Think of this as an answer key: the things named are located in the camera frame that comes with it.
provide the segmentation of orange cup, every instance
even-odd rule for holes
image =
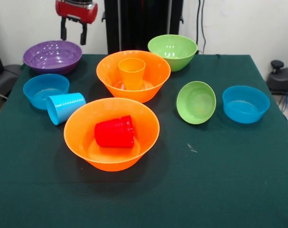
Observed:
[[[145,65],[139,58],[125,58],[119,62],[125,90],[139,90],[142,87]]]

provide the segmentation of red cup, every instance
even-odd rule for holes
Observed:
[[[95,138],[101,147],[133,147],[134,128],[131,116],[97,123]]]

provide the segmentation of purple bowl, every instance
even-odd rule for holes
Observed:
[[[69,41],[46,41],[30,47],[24,63],[39,74],[67,74],[82,57],[82,49]]]

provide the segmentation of bowl rim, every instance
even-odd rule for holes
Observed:
[[[224,92],[222,93],[222,100],[223,100],[223,106],[227,106],[227,104],[228,104],[228,102],[226,102],[226,99],[225,99],[225,95],[227,94],[227,93],[229,93],[230,92],[230,90],[232,90],[232,89],[236,89],[236,88],[240,88],[240,87],[242,87],[242,88],[246,88],[246,89],[251,89],[251,90],[255,90],[255,91],[257,91],[260,95],[262,95],[262,97],[264,97],[265,98],[265,100],[267,101],[267,107],[263,110],[263,111],[260,111],[260,112],[258,112],[258,114],[265,114],[265,112],[270,108],[270,100],[269,100],[269,97],[264,93],[264,92],[262,92],[261,90],[259,90],[259,89],[257,89],[257,88],[255,88],[255,87],[252,87],[252,86],[249,86],[249,85],[233,85],[233,86],[230,86],[230,87],[228,87],[228,88],[226,88],[225,90],[224,90]]]
[[[185,39],[190,40],[192,43],[194,43],[194,45],[195,45],[195,47],[196,47],[195,51],[194,51],[193,53],[191,53],[190,55],[186,56],[186,57],[173,58],[173,57],[163,57],[163,56],[161,56],[162,58],[165,58],[165,59],[186,59],[186,58],[189,58],[189,57],[194,56],[194,55],[196,54],[196,52],[198,51],[198,45],[196,44],[196,42],[195,42],[194,40],[192,40],[192,39],[190,39],[190,38],[188,38],[188,37],[186,37],[186,36],[182,36],[182,35],[165,34],[165,35],[156,36],[156,37],[152,38],[152,39],[148,42],[147,47],[148,47],[148,50],[149,50],[150,52],[152,52],[152,50],[149,48],[150,43],[151,43],[152,41],[154,41],[155,39],[158,39],[159,37],[182,37],[182,38],[185,38]]]
[[[149,53],[149,54],[152,54],[152,55],[157,56],[158,58],[160,58],[161,61],[163,61],[163,62],[166,64],[167,69],[169,70],[169,74],[168,74],[167,78],[166,78],[163,82],[161,82],[160,84],[158,84],[158,85],[156,85],[156,86],[154,86],[154,87],[151,87],[151,88],[148,88],[148,89],[141,89],[141,90],[125,90],[125,89],[119,89],[119,88],[117,88],[117,87],[114,87],[114,86],[112,86],[112,85],[104,82],[104,81],[100,78],[100,76],[98,75],[98,69],[99,69],[100,66],[102,65],[102,61],[103,61],[105,58],[108,58],[108,57],[110,57],[110,56],[112,56],[112,55],[115,55],[115,54],[118,54],[118,53],[121,53],[121,52],[145,52],[145,53]],[[162,85],[169,79],[169,77],[170,77],[170,75],[171,75],[171,72],[172,72],[171,67],[170,67],[169,63],[168,63],[164,58],[162,58],[161,56],[159,56],[159,55],[157,55],[157,54],[155,54],[155,53],[152,53],[152,52],[149,52],[149,51],[141,51],[141,50],[126,50],[126,51],[115,52],[115,53],[113,53],[113,54],[110,54],[110,55],[107,55],[106,57],[104,57],[104,58],[97,64],[97,66],[96,66],[96,75],[97,75],[98,79],[99,79],[104,85],[109,86],[110,88],[113,88],[113,89],[115,89],[115,90],[120,90],[120,91],[124,91],[124,92],[129,92],[129,93],[138,93],[138,92],[149,91],[149,90],[153,90],[153,89],[155,89],[155,88],[158,88],[158,87],[162,86]]]
[[[26,91],[26,88],[29,86],[29,84],[37,81],[39,78],[43,78],[43,77],[57,77],[57,78],[61,78],[63,79],[63,81],[65,81],[65,83],[67,83],[67,88],[65,89],[64,93],[67,93],[69,91],[69,88],[70,88],[70,82],[69,80],[65,77],[65,76],[62,76],[62,75],[59,75],[59,74],[43,74],[43,75],[37,75],[37,76],[34,76],[33,78],[29,79],[23,86],[22,88],[22,92],[24,93],[24,95],[30,100],[42,100],[42,99],[38,99],[38,98],[34,98],[32,96],[29,96],[25,91]]]
[[[73,63],[71,63],[71,64],[69,64],[69,65],[67,65],[67,66],[62,66],[62,67],[56,67],[56,66],[55,66],[55,67],[53,67],[53,68],[48,68],[48,69],[40,68],[40,67],[36,67],[36,66],[32,66],[31,64],[29,64],[28,61],[25,61],[25,55],[26,55],[26,53],[27,53],[28,51],[30,51],[30,49],[32,49],[32,48],[33,48],[34,46],[36,46],[36,45],[40,45],[40,44],[44,44],[44,43],[49,43],[49,42],[66,42],[66,43],[73,44],[73,45],[75,45],[75,46],[80,50],[80,53],[81,53],[81,54],[80,54],[80,56],[77,58],[76,61],[74,61]],[[63,69],[63,68],[70,67],[70,66],[76,64],[77,62],[79,62],[80,59],[81,59],[81,57],[82,57],[82,55],[83,55],[83,51],[82,51],[81,47],[80,47],[79,45],[77,45],[76,43],[73,43],[73,42],[67,41],[67,40],[48,40],[48,41],[40,42],[40,43],[38,43],[38,44],[35,44],[35,45],[29,47],[29,48],[25,51],[25,53],[24,53],[24,55],[23,55],[23,57],[22,57],[22,61],[23,61],[24,64],[26,64],[27,66],[29,66],[30,68],[33,68],[33,69],[35,69],[35,70],[61,70],[61,69]]]
[[[157,127],[158,127],[158,129],[157,129],[157,137],[156,137],[156,139],[154,139],[152,145],[151,145],[149,148],[147,148],[147,150],[145,150],[144,152],[142,152],[141,154],[139,154],[139,155],[137,155],[137,156],[135,156],[135,157],[133,157],[133,158],[130,158],[130,159],[127,159],[127,160],[124,160],[124,161],[120,161],[120,162],[100,162],[100,161],[95,161],[95,160],[91,160],[91,159],[85,158],[85,157],[83,157],[83,156],[80,156],[79,154],[77,154],[76,152],[74,152],[74,150],[71,149],[71,147],[68,145],[67,140],[66,140],[67,125],[69,124],[69,122],[71,121],[72,117],[73,117],[76,113],[80,112],[80,110],[82,110],[82,108],[83,108],[84,106],[89,105],[90,103],[93,103],[93,102],[103,102],[104,100],[109,100],[109,99],[126,100],[126,101],[128,101],[128,102],[134,102],[134,103],[138,103],[138,104],[140,104],[140,105],[143,105],[147,110],[149,110],[149,112],[151,112],[151,113],[155,116],[155,119],[157,120],[157,121],[156,121],[156,122],[157,122]],[[66,122],[66,124],[65,124],[65,128],[64,128],[64,140],[65,140],[65,143],[66,143],[67,147],[68,147],[76,156],[84,159],[85,161],[90,161],[90,162],[99,163],[99,164],[120,164],[120,163],[129,162],[129,161],[135,160],[135,159],[137,159],[137,158],[141,158],[144,154],[146,154],[146,153],[155,145],[155,143],[157,142],[157,140],[158,140],[158,138],[159,138],[159,135],[160,135],[160,122],[159,122],[159,119],[158,119],[157,115],[156,115],[149,107],[147,107],[146,105],[144,105],[144,104],[142,104],[142,103],[140,103],[140,102],[138,102],[138,101],[131,100],[131,99],[128,99],[128,98],[122,98],[122,97],[108,97],[108,98],[102,98],[102,99],[98,99],[98,100],[89,102],[89,103],[87,103],[86,105],[84,105],[84,106],[80,107],[79,109],[77,109],[77,110],[69,117],[69,119],[67,120],[67,122]]]
[[[204,84],[205,86],[207,86],[207,87],[212,91],[213,98],[214,98],[214,100],[215,100],[215,105],[214,105],[213,111],[211,112],[211,115],[210,115],[208,118],[206,118],[205,121],[200,122],[200,123],[193,123],[193,122],[186,121],[186,120],[183,118],[183,116],[180,114],[179,108],[178,108],[178,99],[179,99],[180,93],[182,92],[182,90],[183,90],[186,86],[188,86],[188,85],[190,85],[190,84],[197,84],[197,83],[199,83],[199,84]],[[179,116],[180,116],[185,122],[187,122],[187,123],[189,123],[189,124],[194,124],[194,125],[202,124],[202,123],[208,121],[208,120],[214,115],[215,110],[216,110],[216,106],[217,106],[217,97],[216,97],[215,91],[212,89],[212,87],[211,87],[209,84],[207,84],[207,83],[205,83],[205,82],[203,82],[203,81],[192,81],[192,82],[189,82],[189,83],[187,83],[186,85],[184,85],[184,86],[180,89],[180,91],[179,91],[179,93],[178,93],[178,96],[177,96],[177,100],[176,100],[176,107],[177,107],[177,111],[178,111]]]

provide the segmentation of cup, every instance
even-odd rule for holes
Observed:
[[[80,93],[49,96],[46,106],[49,117],[54,125],[65,122],[74,111],[86,104]]]
[[[133,147],[134,128],[131,116],[97,123],[95,138],[101,147]]]
[[[125,58],[118,64],[125,90],[140,90],[145,62],[139,58]]]

